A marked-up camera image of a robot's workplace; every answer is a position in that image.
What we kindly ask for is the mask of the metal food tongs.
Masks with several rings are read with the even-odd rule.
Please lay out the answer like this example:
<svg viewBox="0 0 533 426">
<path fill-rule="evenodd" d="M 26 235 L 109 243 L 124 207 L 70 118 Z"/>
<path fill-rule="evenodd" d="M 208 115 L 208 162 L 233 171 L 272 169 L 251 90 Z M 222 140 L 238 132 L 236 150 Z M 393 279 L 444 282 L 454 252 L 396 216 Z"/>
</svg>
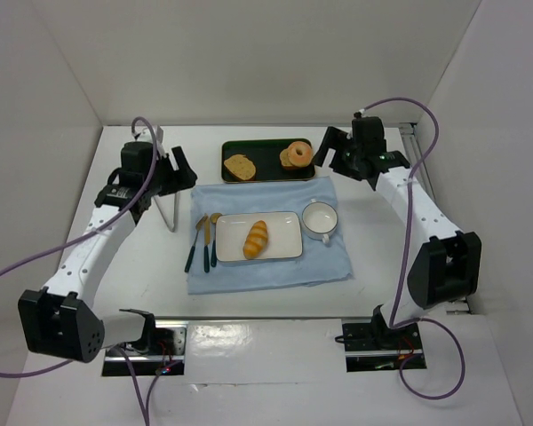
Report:
<svg viewBox="0 0 533 426">
<path fill-rule="evenodd" d="M 155 204 L 168 230 L 175 233 L 178 225 L 179 193 L 156 196 Z"/>
</svg>

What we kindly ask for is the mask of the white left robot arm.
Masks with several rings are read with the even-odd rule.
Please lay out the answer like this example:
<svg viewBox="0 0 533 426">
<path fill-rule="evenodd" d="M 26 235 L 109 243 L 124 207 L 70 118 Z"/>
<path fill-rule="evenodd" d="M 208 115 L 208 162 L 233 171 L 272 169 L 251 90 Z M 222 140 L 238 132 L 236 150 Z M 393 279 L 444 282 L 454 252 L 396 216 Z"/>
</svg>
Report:
<svg viewBox="0 0 533 426">
<path fill-rule="evenodd" d="M 169 154 L 154 154 L 149 142 L 123 146 L 120 167 L 109 175 L 94 202 L 84 241 L 40 290 L 26 290 L 18 301 L 30 351 L 89 363 L 102 349 L 120 343 L 140 353 L 155 345 L 152 313 L 122 309 L 100 319 L 92 307 L 116 252 L 153 198 L 190 189 L 196 180 L 179 146 Z"/>
</svg>

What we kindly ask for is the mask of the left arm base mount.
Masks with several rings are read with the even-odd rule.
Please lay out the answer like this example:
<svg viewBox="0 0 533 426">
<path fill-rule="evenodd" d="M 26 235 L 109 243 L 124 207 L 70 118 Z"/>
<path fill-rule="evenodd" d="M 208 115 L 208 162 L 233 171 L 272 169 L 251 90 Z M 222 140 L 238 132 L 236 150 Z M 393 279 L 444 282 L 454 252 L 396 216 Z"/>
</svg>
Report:
<svg viewBox="0 0 533 426">
<path fill-rule="evenodd" d="M 188 322 L 158 318 L 128 309 L 103 319 L 105 338 L 101 375 L 124 377 L 183 375 Z"/>
</svg>

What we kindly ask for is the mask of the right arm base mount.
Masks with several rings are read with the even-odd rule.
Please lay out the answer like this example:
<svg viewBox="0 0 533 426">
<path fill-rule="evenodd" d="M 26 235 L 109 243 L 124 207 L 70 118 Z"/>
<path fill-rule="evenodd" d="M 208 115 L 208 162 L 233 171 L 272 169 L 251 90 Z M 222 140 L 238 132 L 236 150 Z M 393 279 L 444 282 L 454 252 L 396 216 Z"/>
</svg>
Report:
<svg viewBox="0 0 533 426">
<path fill-rule="evenodd" d="M 377 372 L 426 369 L 426 358 L 417 325 L 375 337 L 368 321 L 346 321 L 341 334 L 334 338 L 345 351 L 346 371 Z"/>
</svg>

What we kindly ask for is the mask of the golden bread roll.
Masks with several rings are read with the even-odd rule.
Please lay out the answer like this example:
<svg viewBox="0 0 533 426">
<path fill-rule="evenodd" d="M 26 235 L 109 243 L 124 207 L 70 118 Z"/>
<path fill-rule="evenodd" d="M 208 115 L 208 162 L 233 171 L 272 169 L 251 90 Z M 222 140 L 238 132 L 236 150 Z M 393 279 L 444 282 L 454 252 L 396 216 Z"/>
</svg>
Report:
<svg viewBox="0 0 533 426">
<path fill-rule="evenodd" d="M 243 244 L 243 256 L 246 259 L 257 258 L 267 247 L 268 229 L 264 220 L 257 221 L 249 230 Z"/>
</svg>

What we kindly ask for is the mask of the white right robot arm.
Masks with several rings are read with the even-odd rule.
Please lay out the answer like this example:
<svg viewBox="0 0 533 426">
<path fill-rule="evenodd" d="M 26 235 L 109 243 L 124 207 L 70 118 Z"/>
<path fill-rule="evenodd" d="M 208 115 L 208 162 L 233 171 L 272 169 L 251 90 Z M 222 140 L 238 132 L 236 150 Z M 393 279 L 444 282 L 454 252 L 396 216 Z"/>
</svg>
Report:
<svg viewBox="0 0 533 426">
<path fill-rule="evenodd" d="M 335 152 L 330 168 L 368 182 L 406 227 L 401 277 L 394 298 L 376 307 L 370 321 L 372 340 L 386 348 L 388 340 L 437 305 L 476 292 L 481 239 L 453 224 L 414 178 L 405 156 L 388 150 L 379 118 L 355 114 L 350 131 L 327 128 L 314 165 L 323 165 L 330 150 Z"/>
</svg>

